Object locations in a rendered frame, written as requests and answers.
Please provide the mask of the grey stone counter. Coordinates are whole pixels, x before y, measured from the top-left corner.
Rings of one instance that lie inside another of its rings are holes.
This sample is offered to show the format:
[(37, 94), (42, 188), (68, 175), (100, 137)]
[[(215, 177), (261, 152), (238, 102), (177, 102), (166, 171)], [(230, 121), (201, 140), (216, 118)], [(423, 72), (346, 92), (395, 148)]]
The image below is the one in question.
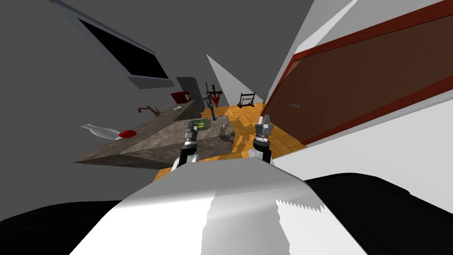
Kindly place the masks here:
[[(111, 141), (76, 162), (156, 170), (171, 167), (180, 156), (188, 122), (200, 118), (199, 104), (191, 100), (180, 110), (170, 108), (138, 125), (132, 138)], [(234, 138), (227, 118), (209, 120), (208, 129), (198, 131), (196, 152), (201, 159), (231, 153)]]

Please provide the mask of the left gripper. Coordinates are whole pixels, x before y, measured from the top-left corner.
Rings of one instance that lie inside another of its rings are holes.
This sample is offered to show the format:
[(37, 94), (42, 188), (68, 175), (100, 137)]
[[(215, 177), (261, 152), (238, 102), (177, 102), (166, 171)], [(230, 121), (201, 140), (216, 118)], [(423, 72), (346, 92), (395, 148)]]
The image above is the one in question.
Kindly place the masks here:
[(192, 123), (188, 124), (185, 131), (185, 143), (196, 143), (197, 140), (197, 125)]

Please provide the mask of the red shield ornament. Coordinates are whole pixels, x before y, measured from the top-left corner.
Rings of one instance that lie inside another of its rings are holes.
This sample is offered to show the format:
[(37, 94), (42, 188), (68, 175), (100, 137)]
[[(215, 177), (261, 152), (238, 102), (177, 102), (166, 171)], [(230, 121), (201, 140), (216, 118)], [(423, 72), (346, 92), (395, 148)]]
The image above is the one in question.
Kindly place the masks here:
[(212, 90), (208, 91), (208, 94), (209, 94), (209, 96), (211, 98), (211, 101), (212, 101), (213, 105), (216, 108), (218, 108), (220, 96), (222, 95), (223, 91), (222, 90), (216, 91), (214, 84), (211, 87), (212, 87)]

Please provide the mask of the red toaster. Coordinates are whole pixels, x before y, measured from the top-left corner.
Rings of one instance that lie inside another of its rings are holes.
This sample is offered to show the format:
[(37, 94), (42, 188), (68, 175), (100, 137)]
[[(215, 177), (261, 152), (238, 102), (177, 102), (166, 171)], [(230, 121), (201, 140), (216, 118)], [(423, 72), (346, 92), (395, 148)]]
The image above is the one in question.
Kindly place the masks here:
[(192, 97), (188, 91), (175, 92), (171, 94), (176, 104), (186, 104), (191, 101)]

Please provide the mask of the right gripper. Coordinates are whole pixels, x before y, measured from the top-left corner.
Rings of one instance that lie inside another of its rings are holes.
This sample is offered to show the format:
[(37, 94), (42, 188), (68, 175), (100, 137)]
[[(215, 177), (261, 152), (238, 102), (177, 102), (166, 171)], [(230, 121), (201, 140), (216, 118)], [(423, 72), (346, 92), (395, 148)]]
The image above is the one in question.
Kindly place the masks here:
[(258, 124), (254, 127), (256, 132), (255, 139), (268, 139), (271, 134), (271, 130), (273, 129), (273, 125), (270, 124), (270, 115), (267, 114), (264, 117), (260, 116)]

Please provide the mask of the white bottle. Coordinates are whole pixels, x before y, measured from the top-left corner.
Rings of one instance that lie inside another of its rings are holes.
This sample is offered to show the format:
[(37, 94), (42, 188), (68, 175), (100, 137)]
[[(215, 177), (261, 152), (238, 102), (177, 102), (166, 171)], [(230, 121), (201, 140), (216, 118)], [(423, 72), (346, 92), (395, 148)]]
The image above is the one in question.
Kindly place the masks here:
[(93, 126), (91, 124), (85, 124), (81, 126), (82, 128), (89, 129), (93, 134), (96, 136), (100, 136), (101, 138), (106, 138), (110, 140), (119, 140), (121, 137), (119, 136), (118, 131), (109, 129), (109, 128), (104, 128), (104, 127), (97, 127)]

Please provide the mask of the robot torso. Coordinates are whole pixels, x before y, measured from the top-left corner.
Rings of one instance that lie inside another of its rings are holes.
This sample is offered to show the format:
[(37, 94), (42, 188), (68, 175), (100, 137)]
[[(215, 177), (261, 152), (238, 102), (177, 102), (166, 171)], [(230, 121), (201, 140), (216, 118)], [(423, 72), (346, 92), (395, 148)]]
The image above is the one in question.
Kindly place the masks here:
[(257, 158), (187, 163), (113, 207), (70, 255), (367, 255), (306, 182)]

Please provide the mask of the grey fridge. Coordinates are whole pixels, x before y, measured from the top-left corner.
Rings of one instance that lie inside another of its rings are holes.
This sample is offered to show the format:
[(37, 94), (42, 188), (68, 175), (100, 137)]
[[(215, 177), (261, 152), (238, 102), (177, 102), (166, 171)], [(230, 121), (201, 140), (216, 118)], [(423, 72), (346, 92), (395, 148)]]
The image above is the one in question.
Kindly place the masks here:
[(182, 91), (189, 92), (193, 101), (197, 103), (198, 109), (200, 112), (203, 112), (205, 109), (203, 96), (201, 95), (197, 80), (194, 77), (177, 77), (177, 81), (181, 86)]

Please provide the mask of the dark window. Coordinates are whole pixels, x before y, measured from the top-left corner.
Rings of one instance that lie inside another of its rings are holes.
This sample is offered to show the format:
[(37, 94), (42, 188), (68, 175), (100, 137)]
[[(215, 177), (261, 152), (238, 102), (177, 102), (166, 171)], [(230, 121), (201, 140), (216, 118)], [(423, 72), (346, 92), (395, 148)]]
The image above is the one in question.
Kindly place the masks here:
[(156, 53), (62, 0), (48, 0), (138, 89), (174, 87)]

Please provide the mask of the black rack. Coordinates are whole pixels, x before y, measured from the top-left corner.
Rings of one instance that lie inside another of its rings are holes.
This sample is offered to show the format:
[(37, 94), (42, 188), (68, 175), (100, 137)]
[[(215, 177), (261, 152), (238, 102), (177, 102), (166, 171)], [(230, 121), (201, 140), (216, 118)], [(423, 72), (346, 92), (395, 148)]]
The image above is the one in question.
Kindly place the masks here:
[(249, 93), (249, 94), (241, 93), (240, 98), (239, 98), (239, 103), (237, 104), (237, 106), (239, 108), (243, 108), (246, 106), (254, 107), (255, 95), (256, 95), (256, 93)]

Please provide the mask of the brown door leaf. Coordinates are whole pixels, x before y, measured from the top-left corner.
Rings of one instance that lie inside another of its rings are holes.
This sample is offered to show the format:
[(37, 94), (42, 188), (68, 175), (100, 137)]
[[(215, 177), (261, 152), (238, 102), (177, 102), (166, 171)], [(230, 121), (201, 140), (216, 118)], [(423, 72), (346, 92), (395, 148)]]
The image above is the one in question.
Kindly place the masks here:
[(453, 15), (303, 58), (265, 112), (308, 143), (452, 75)]

